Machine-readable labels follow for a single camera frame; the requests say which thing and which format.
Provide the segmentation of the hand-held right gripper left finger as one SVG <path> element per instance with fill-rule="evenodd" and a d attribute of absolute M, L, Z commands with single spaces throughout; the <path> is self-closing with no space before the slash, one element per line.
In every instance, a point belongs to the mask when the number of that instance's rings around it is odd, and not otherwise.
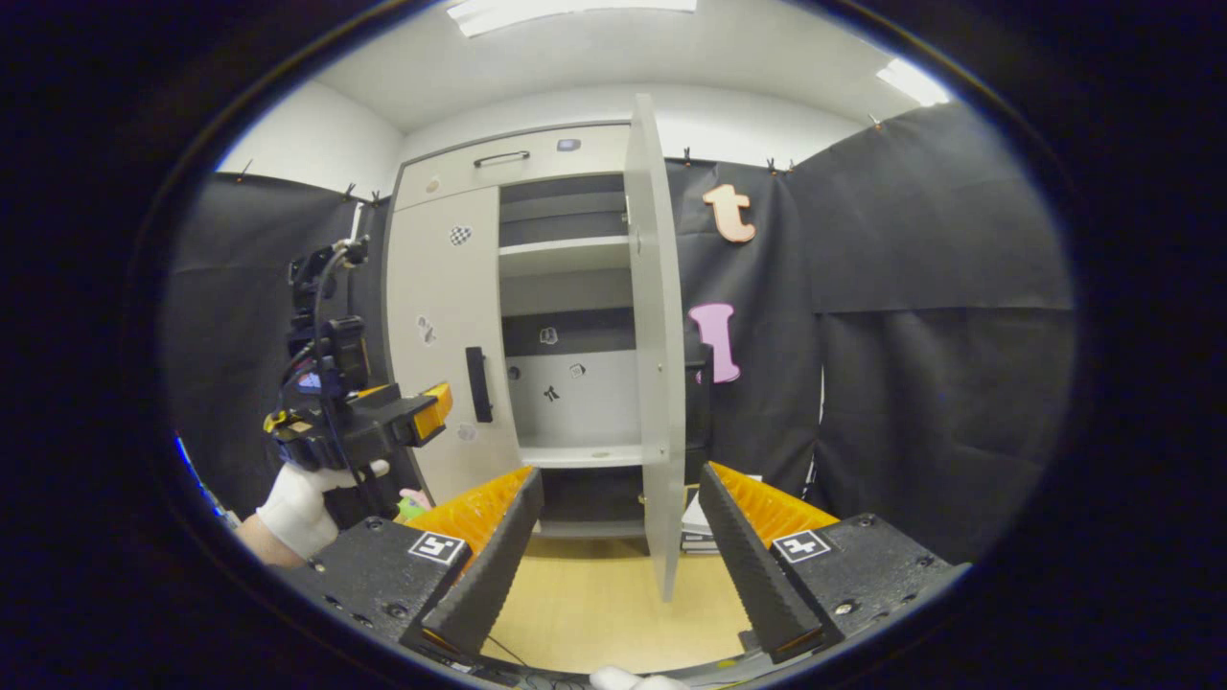
<path fill-rule="evenodd" d="M 282 580 L 356 632 L 470 662 L 494 629 L 541 510 L 541 473 L 521 467 L 411 521 L 360 521 Z"/>

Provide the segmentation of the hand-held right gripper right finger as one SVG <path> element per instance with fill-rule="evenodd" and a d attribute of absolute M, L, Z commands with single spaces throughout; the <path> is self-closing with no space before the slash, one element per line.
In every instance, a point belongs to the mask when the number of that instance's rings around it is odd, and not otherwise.
<path fill-rule="evenodd" d="M 775 663 L 877 632 L 964 575 L 879 514 L 837 518 L 733 468 L 699 506 L 761 649 Z"/>

